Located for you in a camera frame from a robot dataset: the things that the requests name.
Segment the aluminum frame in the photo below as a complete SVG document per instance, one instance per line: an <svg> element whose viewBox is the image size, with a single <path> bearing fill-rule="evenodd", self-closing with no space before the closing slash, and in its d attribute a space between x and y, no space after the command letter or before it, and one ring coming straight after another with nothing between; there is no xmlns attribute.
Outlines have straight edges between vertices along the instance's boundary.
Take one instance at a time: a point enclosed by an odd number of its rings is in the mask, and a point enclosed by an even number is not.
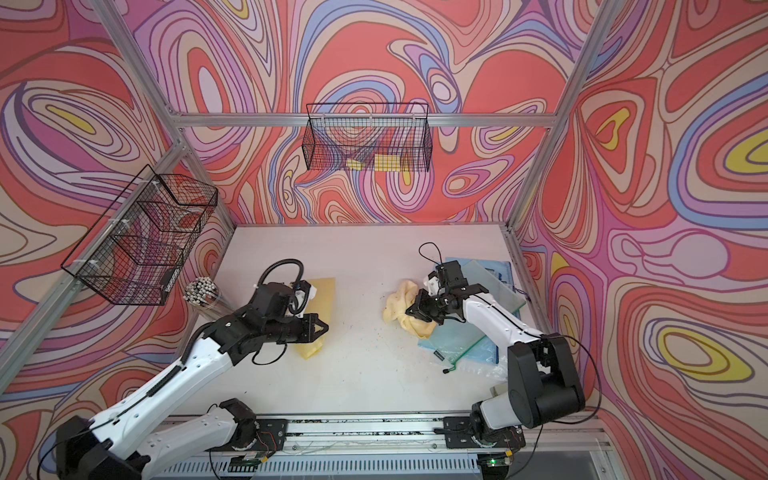
<svg viewBox="0 0 768 480"><path fill-rule="evenodd" d="M568 125L571 110L576 105L578 95L587 82L592 65L605 43L605 38L613 26L614 20L624 6L624 2L625 0L612 0L600 4L598 13L594 17L589 33L587 33L587 39L584 41L584 47L579 52L574 70L566 81L563 94L560 96L558 106L555 108L554 112L557 120L554 126L544 135L544 138L541 139L536 156L531 161L528 174L525 175L518 196L515 198L515 203L512 205L512 210L507 219L507 228L509 230L514 228L515 222L519 220L522 214L523 206L526 205L529 197L538 186L541 175L554 154L555 147L557 147L565 127Z"/></svg>
<svg viewBox="0 0 768 480"><path fill-rule="evenodd" d="M325 114L326 117L349 116ZM365 114L371 118L392 118L410 114ZM305 127L306 114L171 114L177 127ZM429 114L431 127L552 127L555 114Z"/></svg>
<svg viewBox="0 0 768 480"><path fill-rule="evenodd" d="M184 134L185 127L200 126L244 126L244 127L300 127L306 124L304 114L184 114L175 112L167 102L149 66L141 54L133 35L124 22L124 19L115 8L113 0L92 0L94 10L101 19L101 24L107 30L118 51L121 53L127 69L141 90L147 95L160 123L166 128L174 142L174 146L166 152L164 157L156 165L159 172L173 170L182 154L187 155L187 165L193 175L199 180L210 182L210 176L205 170L197 152L190 146ZM435 127L481 127L481 126L531 126L546 127L548 133L541 141L532 166L521 186L510 217L505 222L509 236L505 236L510 255L516 262L521 262L518 257L519 243L511 232L515 221L521 214L522 206L538 184L545 165L554 152L557 140L562 134L568 122L568 116L574 107L576 98L584 86L590 72L590 67L603 45L604 39L613 24L618 12L624 5L624 0L612 0L603 2L598 9L595 20L587 35L584 47L574 64L574 70L566 81L566 86L554 114L436 114L432 118ZM131 202L129 197L121 207L127 207ZM217 212L228 238L231 238L234 225L226 209L219 205ZM38 304L23 324L8 338L2 350L0 350L0 392L15 378L18 371L26 363L29 356L37 349L45 334L58 321L61 314L69 306L81 286L75 284L74 279L61 281L54 286ZM541 299L535 288L526 284L526 289L531 296L534 315L546 318L546 311L541 308Z"/></svg>
<svg viewBox="0 0 768 480"><path fill-rule="evenodd" d="M101 20L101 24L112 39L114 46L122 55L131 77L136 80L141 86L141 90L147 95L147 99L155 115L157 115L157 119L165 127L170 137L175 141L179 141L186 149L187 166L192 174L200 181L213 184L210 175L197 156L197 152L191 147L187 136L184 134L184 130L177 127L174 123L171 117L173 109L163 95L157 80L151 74L149 65L141 54L139 46L131 34L131 30L128 29L122 15L114 6L114 2L112 0L91 0L91 4ZM231 236L234 232L234 224L228 209L224 205L218 204L216 212L225 229L225 233L227 236Z"/></svg>
<svg viewBox="0 0 768 480"><path fill-rule="evenodd" d="M181 158L184 148L175 143L166 151L160 161L155 164L158 173L167 173L174 169ZM121 216L136 200L140 188L125 199L114 212L112 218ZM80 254L80 258L89 258L98 245L114 228L114 222L108 222L99 234L88 244ZM35 353L45 336L61 318L74 298L83 289L84 284L72 275L61 271L61 279L43 296L42 300L32 310L32 313L22 322L5 342L0 350L0 394L11 384L16 375L22 370L29 357Z"/></svg>

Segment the black wire basket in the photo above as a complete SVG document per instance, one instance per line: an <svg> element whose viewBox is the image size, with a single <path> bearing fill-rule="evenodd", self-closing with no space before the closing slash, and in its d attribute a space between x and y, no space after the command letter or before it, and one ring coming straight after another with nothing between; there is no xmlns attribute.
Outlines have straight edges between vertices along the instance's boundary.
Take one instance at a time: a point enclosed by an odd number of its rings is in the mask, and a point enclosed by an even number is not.
<svg viewBox="0 0 768 480"><path fill-rule="evenodd" d="M425 103L307 104L301 148L307 170L429 171Z"/></svg>
<svg viewBox="0 0 768 480"><path fill-rule="evenodd" d="M113 225L107 227L110 230L96 250L68 265L106 211L74 246L61 268L114 305L164 305L216 208L218 191L184 175L154 171L146 184L137 188L141 191L136 201L110 220ZM124 198L125 191L118 198Z"/></svg>

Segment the colorful patterned wall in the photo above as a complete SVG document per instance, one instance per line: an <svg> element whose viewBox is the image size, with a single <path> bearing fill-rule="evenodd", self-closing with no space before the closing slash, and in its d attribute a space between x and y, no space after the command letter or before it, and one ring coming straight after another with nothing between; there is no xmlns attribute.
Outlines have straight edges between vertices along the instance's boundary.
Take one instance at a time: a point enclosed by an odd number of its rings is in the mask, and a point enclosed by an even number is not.
<svg viewBox="0 0 768 480"><path fill-rule="evenodd" d="M86 0L0 2L0 45L4 343L78 238L168 142ZM223 242L214 218L184 276L215 272ZM180 288L160 308L77 297L0 396L0 478L34 478L56 426L116 402L173 359L190 317Z"/></svg>
<svg viewBox="0 0 768 480"><path fill-rule="evenodd" d="M173 108L302 112L426 101L434 112L552 112L597 6L435 0L121 4ZM503 221L541 129L439 128L428 174L306 172L300 128L188 137L235 223Z"/></svg>
<svg viewBox="0 0 768 480"><path fill-rule="evenodd" d="M630 478L768 478L768 4L628 3L518 236Z"/></svg>
<svg viewBox="0 0 768 480"><path fill-rule="evenodd" d="M500 222L543 128L461 127L429 172L307 171L301 128L188 129L234 223Z"/></svg>

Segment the white table surface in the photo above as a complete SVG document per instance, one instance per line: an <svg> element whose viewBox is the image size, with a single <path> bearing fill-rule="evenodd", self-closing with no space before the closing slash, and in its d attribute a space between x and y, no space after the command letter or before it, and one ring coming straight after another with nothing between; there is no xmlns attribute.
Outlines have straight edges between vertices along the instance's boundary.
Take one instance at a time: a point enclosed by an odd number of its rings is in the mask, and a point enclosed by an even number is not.
<svg viewBox="0 0 768 480"><path fill-rule="evenodd" d="M252 365L247 357L176 414L202 414L212 403L234 397L258 414L469 410L490 398L498 379L442 373L416 337L396 321L382 320L386 297L401 280L421 285L432 271L434 265L417 252L428 241L438 244L444 258L510 261L498 225L237 228L215 279L224 296L234 306L245 304L267 266L297 258L304 263L304 279L336 278L325 346L307 360L289 346L270 366ZM436 258L433 247L422 251ZM295 276L295 266L281 266L267 281L288 283ZM527 309L522 319L532 325ZM257 361L276 358L282 348L266 344Z"/></svg>

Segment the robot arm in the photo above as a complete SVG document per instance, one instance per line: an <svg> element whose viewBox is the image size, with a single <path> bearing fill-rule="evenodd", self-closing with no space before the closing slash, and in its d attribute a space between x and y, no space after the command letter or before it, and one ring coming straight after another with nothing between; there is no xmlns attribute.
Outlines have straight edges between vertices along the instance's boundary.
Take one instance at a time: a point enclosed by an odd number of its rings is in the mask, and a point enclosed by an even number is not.
<svg viewBox="0 0 768 480"><path fill-rule="evenodd" d="M263 283L273 268L285 263L300 267L293 288ZM152 380L90 421L75 416L62 424L56 432L59 478L146 480L209 448L249 448L256 441L258 423L236 399L189 422L153 431L190 395L258 353L264 343L311 343L328 331L315 313L304 313L305 299L316 290L301 280L302 270L298 260L275 263L262 275L247 305L198 328L184 354Z"/></svg>
<svg viewBox="0 0 768 480"><path fill-rule="evenodd" d="M472 323L507 349L508 391L472 407L480 436L509 426L530 429L584 409L584 391L567 341L545 335L508 312L482 285L469 285L458 262L439 264L409 315L443 324L449 315Z"/></svg>

